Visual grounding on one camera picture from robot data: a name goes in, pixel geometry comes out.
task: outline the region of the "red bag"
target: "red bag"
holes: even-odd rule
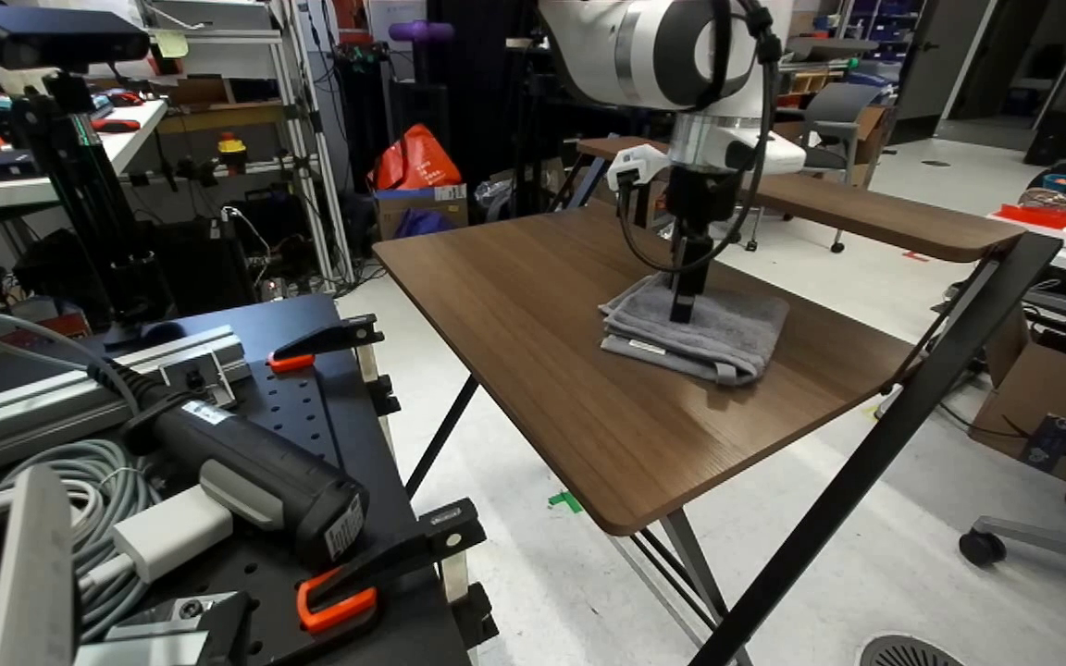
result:
[[[461,174],[445,151],[445,143],[435,143],[428,125],[412,125],[379,159],[372,187],[433,187],[433,186],[461,186]]]

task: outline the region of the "folded cloth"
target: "folded cloth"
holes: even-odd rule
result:
[[[714,386],[751,386],[765,370],[789,318],[789,299],[782,294],[697,294],[689,322],[668,322],[668,308],[668,280],[649,275],[601,302],[607,314],[602,347]]]

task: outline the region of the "desk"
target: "desk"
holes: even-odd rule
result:
[[[116,117],[138,117],[138,134],[101,134],[102,154],[116,161],[116,174],[124,174],[140,143],[155,134],[168,114],[168,100],[149,100],[140,108],[117,108]],[[0,181],[0,211],[3,207],[50,207],[57,187],[48,177],[7,177]]]
[[[905,347],[842,314],[714,267],[712,293],[782,293],[793,302],[763,381],[722,392],[601,351],[594,302],[643,275],[622,249],[615,219],[571,211],[379,245],[386,270],[475,375],[407,489],[413,493],[413,482],[435,457],[475,381],[485,386],[607,531],[628,535],[652,521],[665,526],[680,557],[672,569],[693,579],[689,587],[719,618],[697,663],[729,663],[751,641],[1058,250],[1044,236],[916,202],[904,207],[858,187],[835,191],[810,177],[782,181],[771,194],[782,211],[800,207],[810,219],[939,259],[982,259],[955,310],[928,329],[939,334],[934,355],[925,355],[928,336]],[[950,219],[944,220],[950,229],[909,225],[913,213]],[[904,392],[873,434],[740,601],[725,610],[683,504],[895,381]]]
[[[327,418],[306,420],[298,413],[303,399],[295,392],[316,392],[309,377],[276,381],[267,377],[267,355],[303,334],[333,325],[338,310],[322,294],[298,294],[284,302],[255,302],[238,310],[214,310],[182,318],[190,334],[233,325],[243,342],[243,357],[251,366],[251,381],[238,386],[242,413],[281,430],[298,446],[339,457],[351,476],[371,489],[365,529],[356,553],[372,553],[393,540],[413,535],[413,514],[398,489],[393,456],[382,440],[379,413],[371,397],[359,381],[359,370],[348,351],[318,355],[318,377],[327,392],[327,413],[333,420],[333,437],[327,434]],[[281,531],[255,531],[251,526],[238,521],[238,535],[221,547],[201,553],[196,561],[182,564],[168,579],[155,584],[155,598],[168,594],[196,594],[203,587],[224,592],[243,587],[259,598],[248,618],[248,663],[267,663],[269,655],[295,650],[309,645],[291,618],[291,592],[303,579],[303,569],[291,557],[291,547]],[[330,655],[306,663],[428,663],[428,666],[465,666],[465,650],[456,630],[456,618],[445,601],[439,579],[433,574],[412,574],[386,587],[382,618],[371,631],[356,641],[339,641]]]

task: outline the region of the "wooden table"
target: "wooden table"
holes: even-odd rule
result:
[[[707,387],[607,355],[594,302],[649,270],[628,259],[618,220],[587,211],[379,245],[386,270],[475,375],[407,489],[418,489],[450,437],[475,381],[485,386],[607,531],[665,526],[680,557],[672,569],[719,618],[697,663],[740,655],[1058,250],[1053,240],[984,219],[814,177],[773,177],[765,202],[925,256],[982,262],[957,308],[934,325],[934,351],[925,355],[925,339],[913,347],[913,375],[900,375],[905,342],[725,267],[712,270],[714,294],[782,293],[793,302],[754,387]],[[680,508],[893,381],[900,397],[873,434],[725,610]]]

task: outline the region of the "white floor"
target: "white floor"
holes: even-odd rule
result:
[[[905,143],[886,154],[873,187],[984,213],[1014,198],[1029,177],[1031,170],[1011,151]],[[771,220],[754,256],[733,249],[722,259],[905,339],[928,325],[939,288],[965,275],[854,236],[842,256],[829,256],[829,236],[820,225]],[[382,318],[379,361],[403,403],[390,430],[398,471],[412,471],[465,370],[390,276],[344,294],[339,310]],[[729,598],[759,574],[870,420],[873,403],[693,504],[689,514]],[[487,544],[471,553],[471,574],[485,579],[504,631],[477,648],[475,663],[689,663],[701,645],[693,618],[664,601],[656,574],[633,547],[551,504],[557,493],[562,484],[504,410],[477,397],[413,498],[420,509],[471,495],[487,529]],[[1058,482],[971,442],[944,413],[925,420],[759,630],[754,663],[851,666],[870,636],[904,631],[965,666],[1066,666],[1066,561],[1014,551],[984,574],[955,551],[978,514],[1066,529],[1061,493]]]

